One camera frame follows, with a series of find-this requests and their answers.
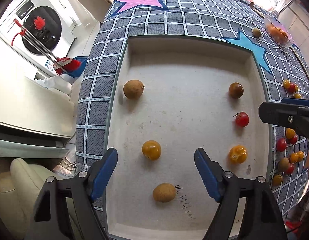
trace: red cherry tomato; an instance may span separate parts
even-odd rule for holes
[[[290,83],[290,87],[288,88],[288,91],[289,91],[290,93],[296,92],[296,84]]]
[[[249,123],[249,116],[245,112],[240,112],[235,115],[235,123],[238,126],[245,127]]]
[[[289,143],[291,143],[291,144],[296,144],[296,141],[298,140],[298,136],[297,135],[295,135],[295,136],[293,136],[291,139],[289,139]]]
[[[289,164],[289,168],[286,170],[286,174],[287,175],[291,175],[293,173],[294,170],[294,165],[292,163]]]
[[[285,138],[280,138],[277,141],[277,151],[283,152],[287,148],[287,142]]]

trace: blue gripper pad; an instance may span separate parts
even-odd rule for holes
[[[206,190],[211,198],[214,198],[216,202],[220,202],[221,194],[218,190],[218,181],[213,175],[211,169],[204,160],[199,150],[194,152],[194,163],[197,166],[197,170],[200,173],[201,179],[206,187]]]
[[[309,99],[303,98],[282,98],[281,103],[309,107]]]
[[[99,170],[96,178],[93,180],[93,191],[90,195],[92,201],[95,201],[97,198],[101,197],[103,191],[105,190],[110,177],[117,165],[118,162],[118,153],[113,149],[110,155],[105,154],[103,158],[106,158],[103,166]]]

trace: brown cherry tomato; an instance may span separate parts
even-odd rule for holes
[[[281,174],[274,175],[272,179],[272,185],[279,186],[282,181],[283,181],[283,177]]]
[[[230,97],[232,97],[234,99],[238,99],[238,98],[242,97],[243,86],[238,82],[232,83],[229,87],[229,95],[230,95]]]
[[[278,170],[282,172],[286,172],[286,170],[290,167],[289,159],[284,157],[281,158],[278,162]]]

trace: white tray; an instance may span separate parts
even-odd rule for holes
[[[238,177],[266,176],[269,126],[258,116],[266,98],[252,52],[211,39],[139,36],[128,39],[119,67],[106,143],[118,151],[106,188],[108,233],[116,239],[202,240],[218,204],[201,180],[194,151],[203,147]],[[123,95],[131,79],[146,86],[138,101]],[[228,96],[233,82],[244,87],[238,100]],[[233,122],[240,111],[250,118],[243,129]],[[142,155],[147,140],[161,145],[157,161]],[[248,158],[231,165],[227,155],[237,144],[247,148]],[[152,191],[164,182],[181,189],[173,201],[156,203]],[[244,206],[241,199],[231,235],[238,233]]]

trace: red broom head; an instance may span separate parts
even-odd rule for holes
[[[58,58],[57,61],[67,72],[77,70],[81,65],[79,60],[68,57]]]
[[[60,76],[62,74],[64,74],[63,70],[61,68],[57,68],[56,69],[56,73]]]

